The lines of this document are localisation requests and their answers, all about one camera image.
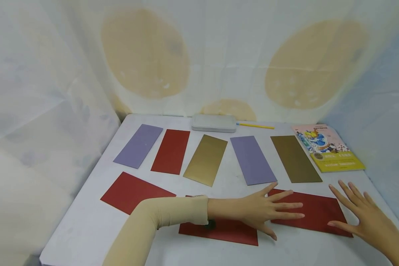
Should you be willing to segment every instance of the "pencil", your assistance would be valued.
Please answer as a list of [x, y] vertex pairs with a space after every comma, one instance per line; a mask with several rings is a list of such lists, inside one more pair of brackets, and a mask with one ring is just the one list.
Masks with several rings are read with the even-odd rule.
[[253, 126], [253, 127], [259, 127], [262, 129], [275, 129], [272, 126], [258, 126], [258, 125], [252, 125], [252, 124], [244, 124], [244, 123], [236, 123], [238, 126]]

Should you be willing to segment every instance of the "red envelope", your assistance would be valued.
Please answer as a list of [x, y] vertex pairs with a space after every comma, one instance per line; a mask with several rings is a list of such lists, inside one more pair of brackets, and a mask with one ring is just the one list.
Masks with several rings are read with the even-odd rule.
[[180, 174], [190, 131], [167, 129], [151, 171]]
[[175, 197], [175, 194], [123, 172], [105, 192], [101, 201], [130, 215], [141, 201], [163, 197]]
[[183, 235], [193, 235], [200, 238], [211, 238], [252, 246], [259, 245], [256, 229], [249, 227], [240, 221], [229, 219], [216, 219], [215, 221], [216, 227], [214, 229], [208, 229], [206, 226], [186, 222], [185, 224], [180, 224], [179, 233], [182, 233]]
[[[267, 195], [271, 196], [284, 191], [285, 190], [273, 189]], [[281, 210], [281, 212], [304, 213], [305, 217], [292, 220], [274, 219], [272, 222], [275, 224], [284, 224], [318, 232], [333, 233], [335, 235], [342, 235], [349, 238], [353, 237], [349, 232], [328, 225], [329, 221], [346, 222], [346, 218], [344, 217], [340, 205], [335, 198], [294, 192], [276, 202], [302, 202], [303, 207], [301, 208]]]

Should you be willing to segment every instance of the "white table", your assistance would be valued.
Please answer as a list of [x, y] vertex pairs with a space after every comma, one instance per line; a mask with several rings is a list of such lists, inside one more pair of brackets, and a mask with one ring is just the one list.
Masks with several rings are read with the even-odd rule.
[[[100, 198], [122, 171], [180, 197], [206, 194], [210, 198], [238, 198], [262, 189], [266, 184], [245, 184], [229, 139], [236, 136], [256, 137], [278, 179], [277, 188], [334, 197], [328, 184], [336, 185], [338, 179], [352, 181], [361, 191], [366, 190], [399, 228], [399, 221], [363, 171], [325, 173], [320, 174], [322, 183], [292, 184], [270, 140], [270, 136], [293, 135], [291, 125], [286, 123], [259, 123], [274, 126], [275, 130], [239, 126], [236, 133], [191, 131], [180, 175], [150, 171], [165, 129], [191, 130], [190, 121], [187, 117], [128, 115], [47, 243], [40, 256], [42, 264], [102, 265], [128, 215], [102, 202]], [[164, 130], [140, 168], [113, 163], [113, 159], [143, 123], [163, 127]], [[213, 187], [182, 176], [203, 134], [228, 141]], [[342, 209], [348, 222], [357, 222], [349, 210]], [[274, 242], [258, 232], [259, 246], [180, 235], [178, 225], [162, 228], [157, 232], [146, 265], [390, 265], [381, 253], [358, 237], [352, 239], [276, 224], [272, 224], [272, 228], [278, 241]]]

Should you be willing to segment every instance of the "yellow book cover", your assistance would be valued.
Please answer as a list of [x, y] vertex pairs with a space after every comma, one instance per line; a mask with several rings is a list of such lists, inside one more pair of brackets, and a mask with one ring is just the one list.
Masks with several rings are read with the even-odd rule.
[[364, 170], [334, 129], [325, 124], [292, 126], [321, 172]]

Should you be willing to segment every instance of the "sleeve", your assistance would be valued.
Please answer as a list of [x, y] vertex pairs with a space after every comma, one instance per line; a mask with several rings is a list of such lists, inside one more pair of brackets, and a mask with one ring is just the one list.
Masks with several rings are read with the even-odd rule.
[[153, 198], [142, 201], [114, 240], [104, 266], [144, 266], [157, 229], [191, 222], [208, 224], [208, 198]]

